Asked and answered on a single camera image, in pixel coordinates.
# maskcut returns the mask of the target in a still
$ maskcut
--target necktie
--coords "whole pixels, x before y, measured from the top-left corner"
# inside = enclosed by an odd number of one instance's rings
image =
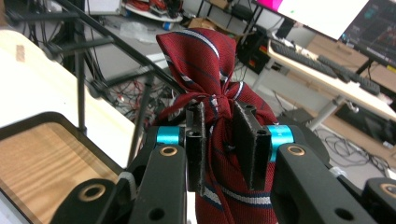
[[[207,129],[205,193],[196,194],[198,223],[276,223],[269,196],[275,170],[268,164],[265,188],[248,190],[238,160],[226,146],[233,145],[233,103],[256,106],[260,125],[273,125],[271,108],[244,82],[231,82],[236,43],[217,31],[193,28],[157,35],[170,71],[186,90],[159,119],[191,100],[203,102]]]

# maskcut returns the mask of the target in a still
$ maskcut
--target keyboard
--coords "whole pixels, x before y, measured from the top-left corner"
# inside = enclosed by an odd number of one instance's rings
[[[338,78],[343,80],[345,83],[348,83],[350,80],[352,80],[354,82],[360,83],[360,87],[363,90],[370,92],[372,95],[378,95],[380,93],[379,85],[372,80],[361,77],[359,74],[350,71],[341,64],[336,63],[323,55],[319,55],[317,60],[330,66],[330,68],[335,72]]]
[[[334,77],[334,78],[338,77],[328,65],[325,65],[316,60],[308,58],[303,54],[296,52],[294,49],[287,47],[279,42],[271,41],[271,48],[274,50],[274,52],[283,55],[287,58],[290,58],[296,61],[297,63],[301,63],[305,66],[315,69],[329,77]]]

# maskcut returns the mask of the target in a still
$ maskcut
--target turquoise spacer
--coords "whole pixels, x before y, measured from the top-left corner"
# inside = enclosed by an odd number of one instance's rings
[[[157,143],[178,145],[180,135],[180,127],[177,126],[161,126],[157,132]]]
[[[291,129],[287,125],[268,125],[271,132],[272,154],[270,161],[276,161],[277,149],[286,143],[293,143],[294,137]]]

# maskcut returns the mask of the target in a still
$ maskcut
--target wooden tray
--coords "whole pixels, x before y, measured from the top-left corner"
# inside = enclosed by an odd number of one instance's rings
[[[0,129],[0,189],[34,223],[49,223],[79,183],[122,169],[59,113]]]

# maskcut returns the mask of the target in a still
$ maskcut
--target robotic arm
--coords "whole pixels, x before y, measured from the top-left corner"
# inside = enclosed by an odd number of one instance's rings
[[[203,105],[190,105],[186,111],[185,128],[148,130],[117,184],[92,179],[78,185],[52,223],[185,223],[186,190],[205,190],[206,141]],[[396,181],[370,179],[360,191],[342,175],[332,175],[332,167],[318,158],[298,127],[262,127],[254,112],[251,105],[235,103],[235,153],[250,189],[263,188],[267,162],[276,161],[271,202],[279,223],[396,220]]]

